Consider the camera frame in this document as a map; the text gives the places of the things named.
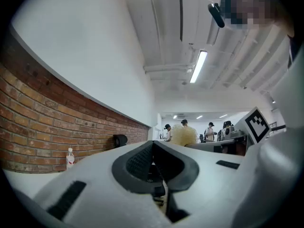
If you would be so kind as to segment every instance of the yellow plush object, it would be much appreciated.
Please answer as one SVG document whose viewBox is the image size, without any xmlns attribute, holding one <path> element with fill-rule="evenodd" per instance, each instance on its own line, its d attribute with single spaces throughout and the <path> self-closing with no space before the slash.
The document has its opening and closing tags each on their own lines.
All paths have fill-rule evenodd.
<svg viewBox="0 0 304 228">
<path fill-rule="evenodd" d="M 174 125 L 171 129 L 172 138 L 170 143 L 185 146 L 186 144 L 196 143 L 197 132 L 192 127 L 184 127 L 181 125 Z"/>
</svg>

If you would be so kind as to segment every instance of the ceiling light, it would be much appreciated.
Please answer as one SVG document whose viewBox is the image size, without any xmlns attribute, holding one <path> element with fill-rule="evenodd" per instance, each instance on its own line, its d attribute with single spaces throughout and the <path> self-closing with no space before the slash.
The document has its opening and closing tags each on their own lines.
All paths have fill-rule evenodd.
<svg viewBox="0 0 304 228">
<path fill-rule="evenodd" d="M 190 80 L 190 83 L 195 83 L 196 79 L 198 78 L 199 74 L 200 74 L 200 70 L 203 67 L 203 64 L 205 62 L 205 59 L 207 57 L 208 52 L 206 51 L 201 51 L 199 53 L 199 59 L 198 62 L 196 63 L 194 72 L 192 74 L 192 78 Z"/>
</svg>

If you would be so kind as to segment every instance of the white ceiling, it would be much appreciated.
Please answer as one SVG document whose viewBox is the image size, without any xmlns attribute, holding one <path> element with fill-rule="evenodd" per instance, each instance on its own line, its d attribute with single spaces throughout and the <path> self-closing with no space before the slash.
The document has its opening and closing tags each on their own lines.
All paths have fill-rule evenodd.
<svg viewBox="0 0 304 228">
<path fill-rule="evenodd" d="M 183 0 L 184 30 L 180 40 L 180 0 L 126 0 L 145 57 L 144 70 L 156 93 L 168 90 L 210 91 L 247 87 L 267 94 L 287 71 L 288 38 L 277 27 L 219 30 L 207 5 L 219 0 Z M 195 84 L 190 84 L 199 51 L 208 52 Z"/>
<path fill-rule="evenodd" d="M 225 120 L 229 117 L 234 116 L 236 113 L 223 113 L 223 112 L 198 112 L 198 113 L 161 113 L 162 118 L 173 119 L 173 116 L 177 115 L 176 119 L 187 119 L 188 121 L 198 121 L 198 122 L 208 122 L 208 121 L 220 121 Z"/>
</svg>

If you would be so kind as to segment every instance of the water bottle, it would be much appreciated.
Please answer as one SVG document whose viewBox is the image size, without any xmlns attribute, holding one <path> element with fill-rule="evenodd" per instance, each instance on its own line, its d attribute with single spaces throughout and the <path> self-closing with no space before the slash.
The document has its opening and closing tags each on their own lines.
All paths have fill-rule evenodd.
<svg viewBox="0 0 304 228">
<path fill-rule="evenodd" d="M 68 155 L 66 156 L 66 169 L 71 168 L 74 165 L 74 155 L 72 153 L 73 149 L 72 148 L 68 148 Z"/>
</svg>

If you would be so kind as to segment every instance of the black rubber pad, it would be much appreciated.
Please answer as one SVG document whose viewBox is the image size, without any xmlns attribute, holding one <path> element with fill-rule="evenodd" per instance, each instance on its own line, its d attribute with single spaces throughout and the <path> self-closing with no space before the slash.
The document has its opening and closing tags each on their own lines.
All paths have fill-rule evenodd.
<svg viewBox="0 0 304 228">
<path fill-rule="evenodd" d="M 62 220 L 72 207 L 73 203 L 79 197 L 85 186 L 86 183 L 82 181 L 77 180 L 73 182 L 72 185 L 70 185 L 69 188 L 62 194 L 57 203 L 47 209 L 48 213 L 57 219 Z"/>
<path fill-rule="evenodd" d="M 233 169 L 238 169 L 238 167 L 239 167 L 239 164 L 228 162 L 228 161 L 218 161 L 217 164 L 225 166 L 225 167 L 233 168 Z"/>
</svg>

